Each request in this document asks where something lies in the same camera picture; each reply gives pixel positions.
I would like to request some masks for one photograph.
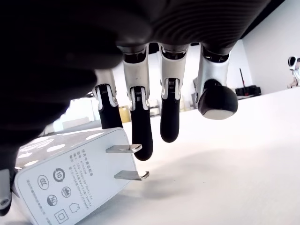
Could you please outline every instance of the black rubber fingertip pad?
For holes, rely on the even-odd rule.
[[[123,128],[122,120],[119,112],[119,105],[112,107],[110,103],[103,105],[102,110],[99,110],[102,129]]]
[[[179,133],[180,100],[175,98],[161,98],[160,136],[167,142],[175,141]]]
[[[99,110],[102,129],[123,128],[119,112],[119,105],[115,107],[111,105],[106,84],[99,85],[98,87],[100,88],[102,99],[102,109]]]
[[[11,202],[12,202],[12,200],[10,200],[9,205],[5,209],[0,210],[0,217],[3,217],[8,213],[10,206],[11,206]]]
[[[144,110],[142,102],[136,102],[135,110],[130,111],[130,114],[132,121],[132,144],[142,145],[142,149],[135,153],[135,157],[141,161],[146,161],[153,153],[150,109]]]
[[[208,88],[200,97],[198,110],[204,115],[209,110],[226,110],[236,113],[238,98],[228,87],[214,86]]]

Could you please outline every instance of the prong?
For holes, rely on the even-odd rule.
[[[136,153],[142,149],[141,144],[114,145],[106,149],[106,153]]]
[[[139,180],[142,181],[149,177],[149,171],[129,171],[129,170],[122,170],[121,172],[117,173],[115,179],[122,179],[122,180]]]

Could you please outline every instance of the robotic hand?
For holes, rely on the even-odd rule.
[[[122,127],[111,69],[124,64],[132,142],[153,151],[148,43],[161,52],[160,133],[179,132],[180,90],[190,43],[201,43],[196,103],[207,118],[237,111],[226,87],[230,51],[270,0],[111,0],[3,2],[1,8],[0,215],[11,204],[20,146],[93,89],[103,128]]]
[[[291,56],[288,59],[287,63],[294,77],[294,81],[291,84],[287,85],[287,88],[297,87],[300,83],[300,58]]]

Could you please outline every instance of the white power adapter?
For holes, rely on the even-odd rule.
[[[14,193],[35,225],[74,225],[121,191],[136,171],[122,128],[84,130],[42,137],[23,146]]]

